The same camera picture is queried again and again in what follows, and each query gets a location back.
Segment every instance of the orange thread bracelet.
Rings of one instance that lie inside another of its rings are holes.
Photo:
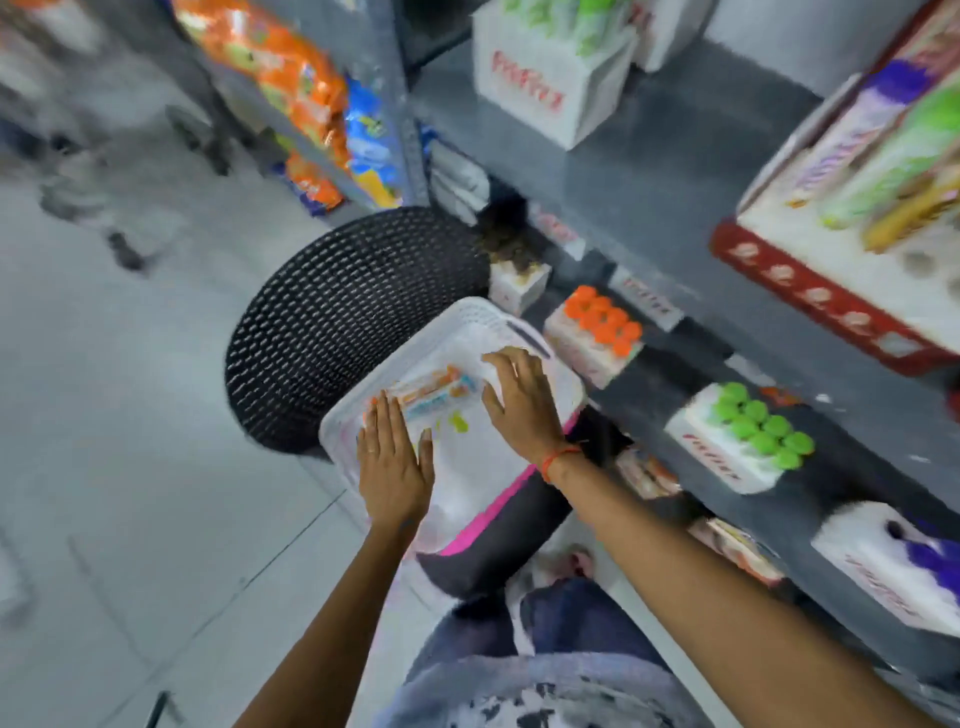
[[[566,455],[571,452],[582,453],[583,451],[584,451],[583,448],[581,448],[579,445],[568,445],[565,448],[561,448],[556,452],[550,455],[547,455],[543,459],[543,465],[540,466],[540,474],[543,476],[543,482],[546,483],[547,485],[553,485],[553,483],[550,482],[550,478],[547,477],[546,472],[550,469],[550,466],[553,465],[554,460],[556,460],[561,455]]]

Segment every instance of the foot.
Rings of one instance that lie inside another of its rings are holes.
[[[571,546],[546,565],[548,586],[575,577],[592,581],[593,575],[593,555],[584,546]]]

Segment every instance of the pants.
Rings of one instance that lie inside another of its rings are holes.
[[[520,603],[520,621],[537,654],[631,655],[670,669],[620,605],[590,579],[565,579],[529,593]],[[461,604],[444,617],[410,668],[407,682],[429,667],[473,655],[517,655],[503,593]]]

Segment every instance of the white plastic basket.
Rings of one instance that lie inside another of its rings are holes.
[[[501,394],[493,366],[480,360],[506,346],[522,347],[543,359],[557,412],[564,425],[572,424],[586,402],[583,382],[524,321],[504,313],[480,298],[461,299],[427,324],[331,409],[320,424],[320,442],[348,484],[341,501],[360,524],[367,522],[357,490],[359,464],[356,437],[361,416],[381,389],[453,364],[482,387],[489,381]],[[450,544],[500,494],[528,474],[528,464],[514,453],[493,428],[479,393],[455,407],[467,423],[461,433],[442,415],[434,427],[434,467],[437,480],[430,511],[413,550],[434,553]],[[410,432],[416,443],[420,432]]]

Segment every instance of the left hand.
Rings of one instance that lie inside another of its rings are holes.
[[[420,436],[420,459],[414,453],[396,398],[380,392],[357,437],[360,495],[367,504],[371,530],[411,538],[426,516],[433,494],[433,439]]]

